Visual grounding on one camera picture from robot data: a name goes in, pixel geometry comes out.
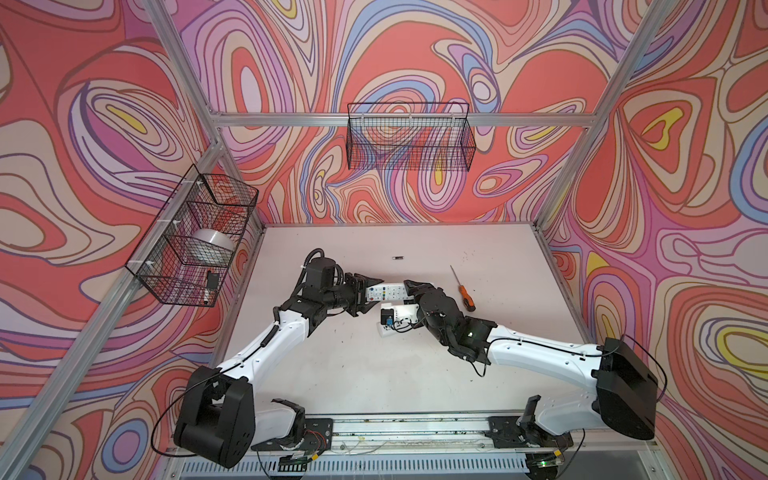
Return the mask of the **white remote control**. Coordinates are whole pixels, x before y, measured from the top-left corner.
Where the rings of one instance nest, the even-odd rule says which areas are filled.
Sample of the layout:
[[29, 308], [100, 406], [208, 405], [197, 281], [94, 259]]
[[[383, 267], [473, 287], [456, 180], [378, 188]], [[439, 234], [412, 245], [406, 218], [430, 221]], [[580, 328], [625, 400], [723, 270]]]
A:
[[412, 298], [404, 283], [380, 283], [365, 290], [367, 302], [405, 301]]
[[394, 335], [404, 334], [421, 326], [421, 321], [418, 319], [419, 306], [415, 303], [382, 303], [382, 308], [394, 308], [396, 310], [396, 327], [394, 330], [384, 329], [379, 320], [377, 325], [378, 333], [382, 338]]

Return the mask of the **orange black screwdriver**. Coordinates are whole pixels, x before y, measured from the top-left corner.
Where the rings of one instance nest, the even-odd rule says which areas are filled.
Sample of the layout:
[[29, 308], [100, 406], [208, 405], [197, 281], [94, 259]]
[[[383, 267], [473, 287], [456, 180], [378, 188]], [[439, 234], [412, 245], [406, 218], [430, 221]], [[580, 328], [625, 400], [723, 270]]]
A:
[[462, 302], [463, 302], [463, 305], [464, 305], [465, 309], [468, 312], [475, 312], [476, 311], [476, 305], [475, 305], [475, 302], [474, 302], [473, 298], [469, 294], [469, 291], [467, 290], [466, 286], [459, 279], [459, 277], [457, 275], [457, 272], [455, 271], [454, 267], [450, 266], [450, 269], [451, 269], [451, 272], [452, 272], [452, 274], [453, 274], [453, 276], [454, 276], [454, 278], [455, 278], [455, 280], [457, 282], [458, 291], [460, 293], [460, 296], [461, 296], [461, 299], [462, 299]]

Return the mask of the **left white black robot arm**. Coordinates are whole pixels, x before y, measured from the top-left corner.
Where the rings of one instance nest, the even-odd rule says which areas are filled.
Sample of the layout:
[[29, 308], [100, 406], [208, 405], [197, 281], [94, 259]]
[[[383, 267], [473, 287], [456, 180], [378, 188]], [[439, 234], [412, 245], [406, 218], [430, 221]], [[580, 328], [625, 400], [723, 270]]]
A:
[[273, 399], [262, 407], [256, 393], [270, 372], [333, 315], [352, 317], [372, 309], [369, 288], [381, 279], [344, 271], [320, 248], [305, 258], [297, 282], [272, 310], [271, 325], [240, 352], [189, 378], [173, 441], [181, 449], [223, 467], [233, 467], [254, 445], [300, 446], [307, 434], [302, 406]]

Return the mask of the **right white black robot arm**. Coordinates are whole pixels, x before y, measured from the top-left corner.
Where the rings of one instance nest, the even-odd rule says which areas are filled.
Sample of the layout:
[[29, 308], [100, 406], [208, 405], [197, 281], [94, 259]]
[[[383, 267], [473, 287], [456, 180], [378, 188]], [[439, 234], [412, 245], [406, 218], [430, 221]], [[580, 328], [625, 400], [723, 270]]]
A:
[[659, 380], [622, 338], [575, 344], [516, 332], [467, 316], [441, 288], [407, 280], [418, 321], [448, 353], [471, 365], [507, 366], [575, 386], [562, 396], [534, 395], [529, 417], [552, 436], [607, 427], [636, 440], [655, 437]]

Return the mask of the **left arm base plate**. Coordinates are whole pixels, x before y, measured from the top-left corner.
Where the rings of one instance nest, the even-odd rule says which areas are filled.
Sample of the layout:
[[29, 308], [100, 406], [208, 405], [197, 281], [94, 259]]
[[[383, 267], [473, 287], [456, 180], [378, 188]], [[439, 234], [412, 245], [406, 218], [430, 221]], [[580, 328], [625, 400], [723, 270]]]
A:
[[332, 446], [334, 420], [331, 417], [309, 417], [297, 420], [289, 433], [254, 444], [252, 451], [266, 452], [323, 452]]

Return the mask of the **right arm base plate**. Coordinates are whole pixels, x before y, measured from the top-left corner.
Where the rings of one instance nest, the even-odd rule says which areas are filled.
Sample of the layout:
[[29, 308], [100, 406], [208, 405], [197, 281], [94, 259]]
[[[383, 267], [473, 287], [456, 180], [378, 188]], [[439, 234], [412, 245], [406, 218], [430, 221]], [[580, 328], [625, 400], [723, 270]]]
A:
[[524, 422], [518, 416], [491, 416], [484, 435], [495, 448], [550, 448], [568, 449], [574, 445], [570, 433], [552, 435], [532, 421]]

